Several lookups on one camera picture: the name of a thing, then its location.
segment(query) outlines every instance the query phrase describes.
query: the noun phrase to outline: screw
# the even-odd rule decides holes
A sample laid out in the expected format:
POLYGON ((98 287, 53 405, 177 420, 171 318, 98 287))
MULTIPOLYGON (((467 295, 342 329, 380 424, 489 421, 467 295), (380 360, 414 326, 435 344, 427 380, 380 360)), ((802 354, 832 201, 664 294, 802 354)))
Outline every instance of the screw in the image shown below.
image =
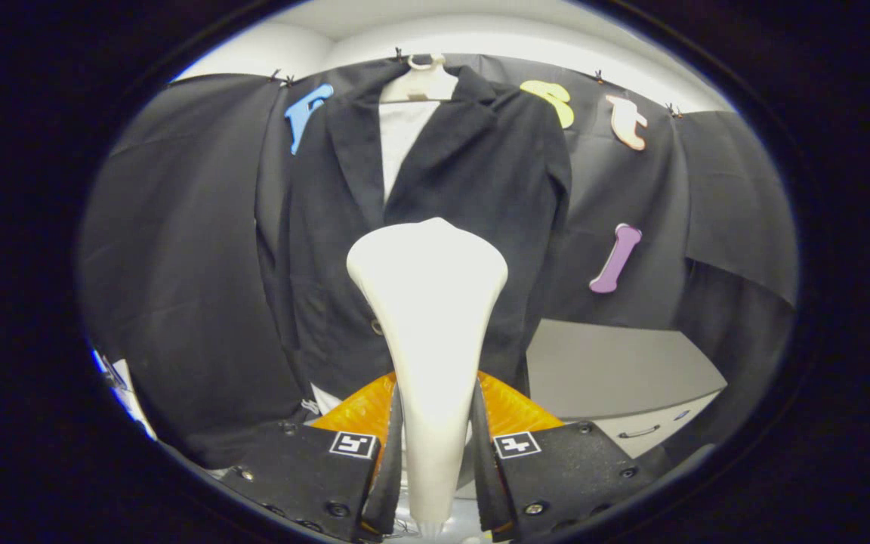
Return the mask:
POLYGON ((273 504, 264 504, 264 507, 266 509, 272 511, 273 513, 277 514, 280 517, 286 517, 286 514, 284 514, 284 511, 281 510, 280 508, 277 508, 273 504))
POLYGON ((328 513, 335 518, 347 518, 351 514, 351 510, 340 502, 329 502, 328 513))
POLYGON ((559 531, 566 529, 567 527, 574 526, 574 524, 576 524, 576 520, 565 520, 558 524, 554 524, 552 529, 549 531, 551 531, 552 533, 559 533, 559 531))
POLYGON ((529 516, 539 516, 539 514, 541 514, 545 509, 545 504, 542 504, 541 502, 533 502, 532 504, 529 504, 529 506, 526 506, 525 513, 529 516))
POLYGON ((321 526, 319 526, 317 523, 307 522, 304 520, 300 520, 298 523, 301 524, 301 526, 307 527, 307 529, 316 530, 318 531, 318 533, 324 533, 324 531, 321 530, 321 526))

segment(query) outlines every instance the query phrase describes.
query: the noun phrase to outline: cabinet drawer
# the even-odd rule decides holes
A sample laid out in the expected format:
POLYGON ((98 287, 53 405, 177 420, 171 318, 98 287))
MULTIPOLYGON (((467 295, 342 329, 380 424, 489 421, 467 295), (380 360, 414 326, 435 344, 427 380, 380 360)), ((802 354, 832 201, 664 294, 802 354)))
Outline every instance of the cabinet drawer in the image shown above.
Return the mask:
POLYGON ((690 400, 683 405, 648 411, 648 413, 594 419, 593 423, 597 424, 603 433, 613 438, 626 454, 635 458, 679 431, 687 421, 707 407, 718 393, 719 391, 690 400))

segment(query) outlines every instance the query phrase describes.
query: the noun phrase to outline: white hanger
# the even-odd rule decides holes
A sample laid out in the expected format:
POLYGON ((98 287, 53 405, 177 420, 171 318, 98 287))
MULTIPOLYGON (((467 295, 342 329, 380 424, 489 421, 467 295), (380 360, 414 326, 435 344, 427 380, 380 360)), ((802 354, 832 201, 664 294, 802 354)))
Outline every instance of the white hanger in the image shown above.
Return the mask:
POLYGON ((415 55, 408 57, 412 69, 404 76, 384 86, 378 102, 420 102, 420 100, 451 100, 458 77, 445 71, 445 56, 432 53, 431 64, 417 64, 415 55))

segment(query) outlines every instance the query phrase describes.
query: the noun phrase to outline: black fabric backdrop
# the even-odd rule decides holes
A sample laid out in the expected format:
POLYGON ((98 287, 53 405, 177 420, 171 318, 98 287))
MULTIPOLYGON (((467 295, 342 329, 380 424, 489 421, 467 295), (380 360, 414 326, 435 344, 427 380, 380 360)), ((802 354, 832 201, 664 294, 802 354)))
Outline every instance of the black fabric backdrop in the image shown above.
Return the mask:
MULTIPOLYGON (((729 436, 776 372, 798 285, 784 185, 745 121, 673 117, 558 66, 446 58, 495 82, 569 91, 569 238, 546 317, 683 331, 730 385, 666 445, 681 458, 729 436), (607 95, 648 119, 644 151, 613 134, 607 95), (590 292, 621 223, 643 239, 617 290, 590 292)), ((258 237, 279 239, 279 222, 255 228, 259 214, 279 217, 284 185, 258 180, 288 179, 287 107, 326 82, 341 95, 359 73, 343 66, 289 87, 238 75, 174 83, 127 127, 97 179, 79 245, 92 341, 127 359, 160 437, 204 467, 235 464, 256 424, 293 413, 303 396, 303 369, 279 348, 259 272, 258 237)))

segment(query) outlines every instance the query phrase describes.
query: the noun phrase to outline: blazer lapel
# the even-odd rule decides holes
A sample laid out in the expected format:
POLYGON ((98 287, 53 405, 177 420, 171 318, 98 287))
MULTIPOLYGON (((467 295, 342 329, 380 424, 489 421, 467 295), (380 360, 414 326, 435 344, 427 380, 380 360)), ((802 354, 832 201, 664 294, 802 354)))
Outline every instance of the blazer lapel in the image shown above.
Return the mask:
MULTIPOLYGON (((408 69, 407 65, 385 61, 368 82, 325 103, 328 133, 344 181, 370 230, 384 226, 386 207, 378 99, 384 84, 408 69)), ((489 83, 469 66, 449 66, 446 72, 458 77, 452 102, 440 104, 421 130, 401 165, 388 206, 395 206, 401 195, 421 183, 420 172, 446 161, 495 123, 496 115, 488 107, 495 92, 489 83)))
POLYGON ((398 206, 398 201, 425 183, 426 170, 448 161, 496 123, 497 116, 489 107, 496 94, 489 82, 469 66, 450 66, 446 72, 458 77, 452 102, 439 104, 418 134, 398 169, 386 208, 398 206))
POLYGON ((408 69, 408 65, 386 61, 378 66, 376 76, 350 93, 325 102, 325 121, 341 173, 369 230, 384 226, 378 99, 384 83, 408 69))

